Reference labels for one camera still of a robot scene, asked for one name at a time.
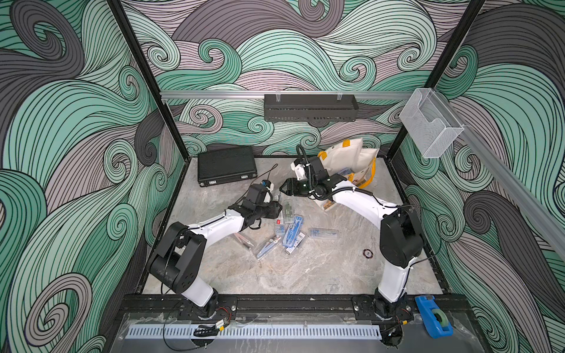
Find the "clear case red label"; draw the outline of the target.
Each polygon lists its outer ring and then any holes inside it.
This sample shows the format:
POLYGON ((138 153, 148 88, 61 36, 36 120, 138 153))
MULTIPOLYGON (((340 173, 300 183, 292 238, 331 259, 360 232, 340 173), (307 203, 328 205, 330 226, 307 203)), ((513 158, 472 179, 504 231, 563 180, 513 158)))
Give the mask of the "clear case red label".
POLYGON ((275 235, 277 237, 283 237, 285 235, 285 222, 283 217, 283 212, 281 211, 278 217, 275 219, 275 235))

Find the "white canvas bag yellow handles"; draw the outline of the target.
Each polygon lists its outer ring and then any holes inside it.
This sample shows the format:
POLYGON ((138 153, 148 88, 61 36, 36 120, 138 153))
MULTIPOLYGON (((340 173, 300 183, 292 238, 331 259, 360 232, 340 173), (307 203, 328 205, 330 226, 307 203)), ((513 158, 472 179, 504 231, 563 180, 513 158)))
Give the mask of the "white canvas bag yellow handles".
POLYGON ((350 168, 355 173, 347 178, 359 188, 366 188, 375 177, 376 158, 379 149, 364 148, 363 139, 344 140, 317 157, 322 161, 329 175, 337 174, 341 169, 350 168))

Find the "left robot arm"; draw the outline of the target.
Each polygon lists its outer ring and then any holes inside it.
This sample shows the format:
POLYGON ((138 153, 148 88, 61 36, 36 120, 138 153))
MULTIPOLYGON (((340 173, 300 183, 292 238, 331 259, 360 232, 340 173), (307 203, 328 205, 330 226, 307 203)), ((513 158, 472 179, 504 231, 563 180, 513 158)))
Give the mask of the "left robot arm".
POLYGON ((218 292, 199 276, 205 250, 263 219, 276 219, 282 205, 274 200, 274 189, 268 180, 252 184, 218 216, 193 225, 173 223, 149 257, 147 271, 195 306, 209 313, 215 310, 218 292))

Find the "clear case green label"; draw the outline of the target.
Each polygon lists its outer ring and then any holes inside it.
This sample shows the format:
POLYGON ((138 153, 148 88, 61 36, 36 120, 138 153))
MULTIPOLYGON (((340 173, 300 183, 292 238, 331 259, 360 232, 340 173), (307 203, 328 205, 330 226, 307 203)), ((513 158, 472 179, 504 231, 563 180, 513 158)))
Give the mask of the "clear case green label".
POLYGON ((285 224, 294 223, 294 209, 289 201, 285 201, 283 204, 283 220, 285 224))

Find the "clear case pink compass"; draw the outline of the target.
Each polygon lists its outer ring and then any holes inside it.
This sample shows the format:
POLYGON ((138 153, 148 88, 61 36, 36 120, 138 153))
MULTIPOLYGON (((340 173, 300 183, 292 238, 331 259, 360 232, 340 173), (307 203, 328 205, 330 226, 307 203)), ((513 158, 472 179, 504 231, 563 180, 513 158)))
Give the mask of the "clear case pink compass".
POLYGON ((255 248, 255 244, 249 238, 247 238, 247 236, 242 235, 239 232, 234 233, 232 236, 246 249, 253 250, 255 248))

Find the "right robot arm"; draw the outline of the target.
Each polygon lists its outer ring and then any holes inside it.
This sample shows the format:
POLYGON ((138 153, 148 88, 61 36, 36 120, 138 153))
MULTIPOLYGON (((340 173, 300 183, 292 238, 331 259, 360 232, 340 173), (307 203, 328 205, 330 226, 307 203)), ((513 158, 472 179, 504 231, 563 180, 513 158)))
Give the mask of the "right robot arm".
POLYGON ((295 176, 282 184, 283 194, 344 205, 378 228, 384 270, 375 291, 375 311, 387 319, 403 310, 409 274, 424 247, 416 212, 407 204, 379 199, 345 176, 329 174, 318 157, 299 157, 291 164, 291 170, 295 176))

